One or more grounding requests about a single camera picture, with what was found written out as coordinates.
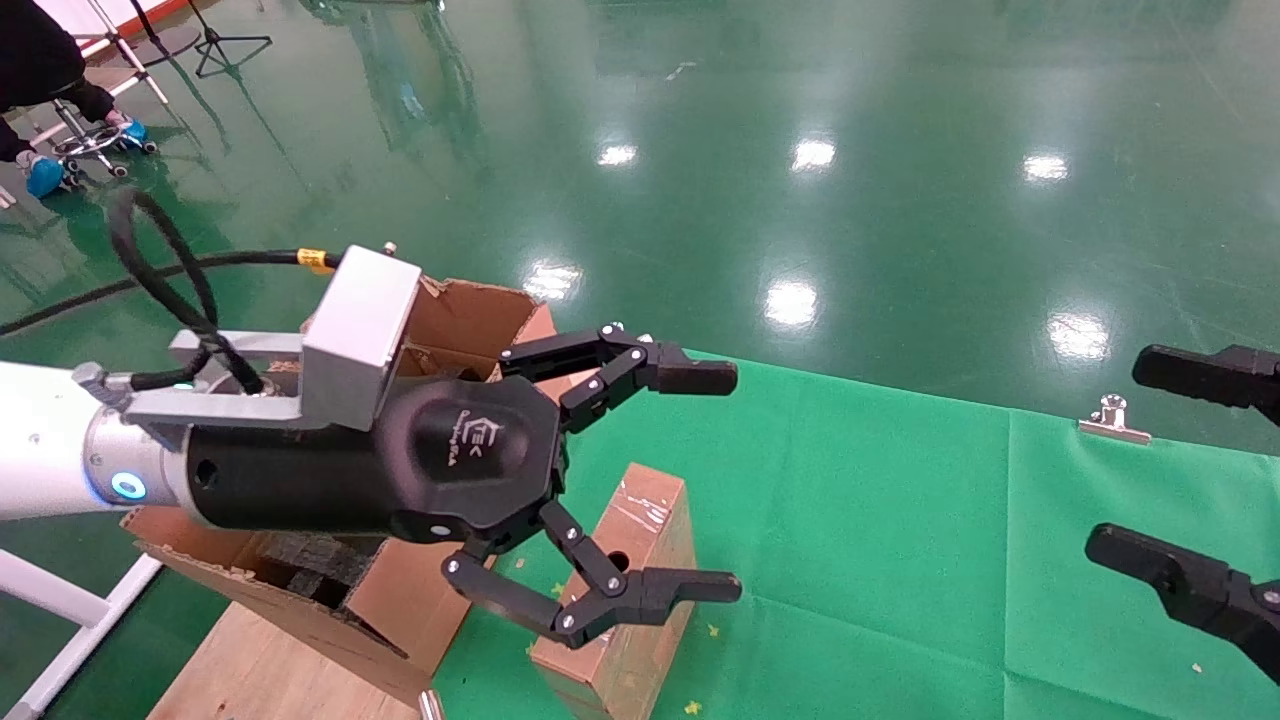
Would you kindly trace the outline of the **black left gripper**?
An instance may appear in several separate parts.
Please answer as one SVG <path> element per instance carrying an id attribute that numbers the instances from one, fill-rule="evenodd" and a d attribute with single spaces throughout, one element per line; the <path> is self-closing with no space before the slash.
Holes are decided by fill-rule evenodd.
<path id="1" fill-rule="evenodd" d="M 684 602 L 740 600 L 730 571 L 621 571 L 553 500 L 564 488 L 562 430 L 585 430 L 641 389 L 728 396 L 739 383 L 735 363 L 696 360 L 676 343 L 605 324 L 513 345 L 499 369 L 522 378 L 399 380 L 370 430 L 195 427 L 186 450 L 189 510 L 232 530 L 467 539 L 442 564 L 449 584 L 571 650 L 618 625 L 662 626 Z M 584 372 L 559 405 L 535 386 Z M 540 529 L 588 583 L 571 603 L 485 565 L 488 547 L 513 548 Z"/>

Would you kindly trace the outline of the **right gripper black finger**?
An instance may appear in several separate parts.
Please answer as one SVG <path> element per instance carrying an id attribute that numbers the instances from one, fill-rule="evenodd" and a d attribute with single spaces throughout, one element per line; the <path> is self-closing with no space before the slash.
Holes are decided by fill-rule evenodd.
<path id="1" fill-rule="evenodd" d="M 1231 345 L 1216 354 L 1196 354 L 1149 345 L 1137 356 L 1133 380 L 1225 407 L 1254 409 L 1279 424 L 1279 355 Z"/>
<path id="2" fill-rule="evenodd" d="M 1094 564 L 1149 585 L 1170 619 L 1235 646 L 1279 683 L 1279 583 L 1112 523 L 1085 542 Z"/>

